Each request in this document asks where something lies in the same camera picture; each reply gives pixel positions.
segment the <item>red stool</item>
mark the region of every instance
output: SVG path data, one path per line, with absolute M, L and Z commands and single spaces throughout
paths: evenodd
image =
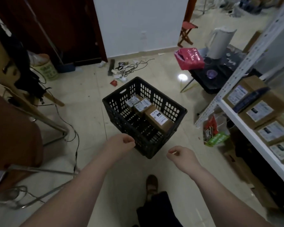
M 181 43 L 183 41 L 186 41 L 187 43 L 189 43 L 190 45 L 193 44 L 193 42 L 189 39 L 188 34 L 192 29 L 197 29 L 198 26 L 188 22 L 188 21 L 183 21 L 182 23 L 182 29 L 181 29 L 181 33 L 180 36 L 182 36 L 181 41 L 178 43 L 178 46 L 180 48 L 183 48 L 183 46 L 181 45 Z

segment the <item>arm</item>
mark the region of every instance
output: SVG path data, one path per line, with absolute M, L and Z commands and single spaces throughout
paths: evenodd
M 87 226 L 106 172 L 134 146 L 129 135 L 111 137 L 99 155 L 21 227 Z
M 195 181 L 217 227 L 272 227 L 203 168 L 192 150 L 175 146 L 167 157 Z

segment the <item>electrical outlet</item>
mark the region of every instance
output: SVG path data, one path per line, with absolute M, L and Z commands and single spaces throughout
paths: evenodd
M 146 31 L 141 31 L 141 40 L 146 40 Z

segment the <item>forearm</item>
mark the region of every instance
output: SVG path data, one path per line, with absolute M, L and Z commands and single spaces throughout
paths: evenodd
M 87 226 L 111 164 L 103 155 L 97 156 L 21 227 Z
M 190 174 L 199 187 L 217 227 L 272 225 L 227 190 L 205 168 Z

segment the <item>shelf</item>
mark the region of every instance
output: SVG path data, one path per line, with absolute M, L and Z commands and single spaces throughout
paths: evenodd
M 279 161 L 257 134 L 245 124 L 224 100 L 218 102 L 218 105 L 284 181 L 284 164 Z

